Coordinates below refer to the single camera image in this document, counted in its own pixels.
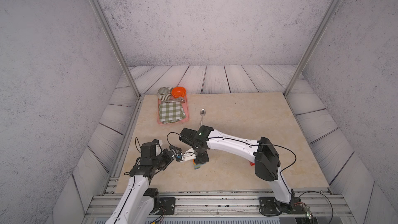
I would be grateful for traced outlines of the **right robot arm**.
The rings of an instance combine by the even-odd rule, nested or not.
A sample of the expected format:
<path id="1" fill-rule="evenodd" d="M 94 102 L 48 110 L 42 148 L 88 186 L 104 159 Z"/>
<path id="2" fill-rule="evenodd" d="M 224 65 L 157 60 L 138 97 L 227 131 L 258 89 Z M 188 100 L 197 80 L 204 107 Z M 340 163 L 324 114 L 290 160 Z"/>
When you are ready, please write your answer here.
<path id="1" fill-rule="evenodd" d="M 179 140 L 191 148 L 186 152 L 175 149 L 178 162 L 193 160 L 195 164 L 204 164 L 209 161 L 208 150 L 220 150 L 253 163 L 255 175 L 269 183 L 277 209 L 282 213 L 293 211 L 294 190 L 285 182 L 279 153 L 269 139 L 238 138 L 202 125 L 197 131 L 184 128 L 179 134 Z"/>

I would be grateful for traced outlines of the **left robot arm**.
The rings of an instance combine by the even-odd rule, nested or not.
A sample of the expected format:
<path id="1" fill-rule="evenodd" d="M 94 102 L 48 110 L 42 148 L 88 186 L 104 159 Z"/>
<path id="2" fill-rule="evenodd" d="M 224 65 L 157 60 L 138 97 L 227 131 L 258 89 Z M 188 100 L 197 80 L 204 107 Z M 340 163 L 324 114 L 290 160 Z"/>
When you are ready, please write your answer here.
<path id="1" fill-rule="evenodd" d="M 153 224 L 163 219 L 166 210 L 162 206 L 159 190 L 151 188 L 154 176 L 164 171 L 176 158 L 181 158 L 181 149 L 171 145 L 162 149 L 160 140 L 144 143 L 141 156 L 127 173 L 129 182 L 116 209 L 106 221 L 108 224 L 144 224 L 149 215 L 159 215 Z"/>

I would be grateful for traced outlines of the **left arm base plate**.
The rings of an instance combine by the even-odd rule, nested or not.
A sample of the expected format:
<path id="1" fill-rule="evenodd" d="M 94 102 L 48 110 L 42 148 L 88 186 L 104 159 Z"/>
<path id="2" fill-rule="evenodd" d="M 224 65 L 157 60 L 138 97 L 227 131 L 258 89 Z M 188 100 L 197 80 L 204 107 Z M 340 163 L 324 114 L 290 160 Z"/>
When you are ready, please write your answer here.
<path id="1" fill-rule="evenodd" d="M 176 198 L 160 197 L 154 199 L 154 207 L 149 215 L 174 215 Z"/>

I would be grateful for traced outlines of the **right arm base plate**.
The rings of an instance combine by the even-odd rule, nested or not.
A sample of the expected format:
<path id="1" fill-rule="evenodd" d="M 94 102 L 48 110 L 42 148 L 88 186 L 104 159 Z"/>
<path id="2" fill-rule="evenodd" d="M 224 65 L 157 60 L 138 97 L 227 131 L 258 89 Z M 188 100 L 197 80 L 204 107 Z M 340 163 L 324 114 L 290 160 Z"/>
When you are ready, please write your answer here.
<path id="1" fill-rule="evenodd" d="M 278 202 L 274 197 L 260 197 L 259 211 L 265 216 L 278 216 L 281 214 L 300 215 L 306 214 L 303 205 L 292 197 L 290 203 Z"/>

